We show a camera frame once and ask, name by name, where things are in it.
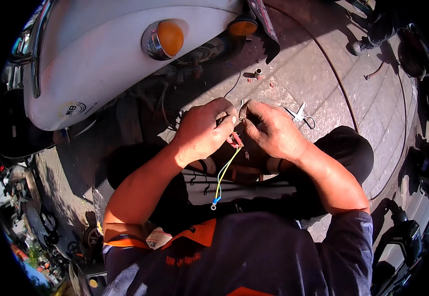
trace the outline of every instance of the yellow-green wire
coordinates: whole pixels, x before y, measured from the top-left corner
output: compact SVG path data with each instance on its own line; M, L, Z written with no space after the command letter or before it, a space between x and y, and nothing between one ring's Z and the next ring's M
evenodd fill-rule
M226 173L226 171L228 170L228 168L229 168L229 165L231 164L231 162L232 162L232 160L234 159L234 157L236 157L236 154L239 152L239 151L241 151L241 146L239 146L239 148L236 150L236 152L234 153L234 155L231 157L231 159L228 161L228 165L226 166L226 168L224 169L224 171L223 171L223 174L221 175L221 178L219 178L219 182L218 182L218 186L216 186L216 195L214 196L214 198L218 198L218 191L219 191L219 188L220 188L220 186L221 186L221 181L223 180L223 177L224 177L224 174Z

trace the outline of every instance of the navy shirt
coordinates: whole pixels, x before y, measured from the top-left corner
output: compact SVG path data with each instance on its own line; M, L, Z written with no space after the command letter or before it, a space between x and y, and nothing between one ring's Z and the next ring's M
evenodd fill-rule
M154 251L134 239L106 244L105 295L369 295L372 256L362 211L333 216L321 243L279 216L238 213Z

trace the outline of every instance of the scissors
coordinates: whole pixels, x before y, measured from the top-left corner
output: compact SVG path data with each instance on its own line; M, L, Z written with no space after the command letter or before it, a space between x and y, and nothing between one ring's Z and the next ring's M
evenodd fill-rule
M308 125L308 127L310 129L315 129L315 127L316 127L315 119L312 116L303 115L303 110L305 109L305 103L301 104L300 109L298 110L298 113L291 111L287 107L283 107L283 108L285 108L285 110L287 110L287 112L293 116L293 121L303 120ZM311 125L308 123L308 121L306 120L307 118L311 118L313 120L313 127L311 127Z

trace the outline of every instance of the white scooter body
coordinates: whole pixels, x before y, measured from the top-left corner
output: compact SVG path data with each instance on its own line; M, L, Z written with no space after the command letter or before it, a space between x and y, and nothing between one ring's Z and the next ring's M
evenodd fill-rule
M223 32L241 8L241 0L59 0L43 39L38 98L32 92L30 65L24 66L27 117L47 131L86 119L130 86ZM141 47L146 28L160 20L178 24L185 37L182 49L167 61L152 59Z

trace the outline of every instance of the forearm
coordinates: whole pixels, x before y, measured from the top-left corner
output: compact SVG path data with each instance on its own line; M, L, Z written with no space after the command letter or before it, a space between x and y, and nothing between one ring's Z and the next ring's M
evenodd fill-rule
M167 185L185 165L177 145L163 148L118 186L107 204L104 223L143 224Z
M312 178L323 206L332 215L351 210L370 214L367 197L354 176L314 144L308 142L299 157L287 160Z

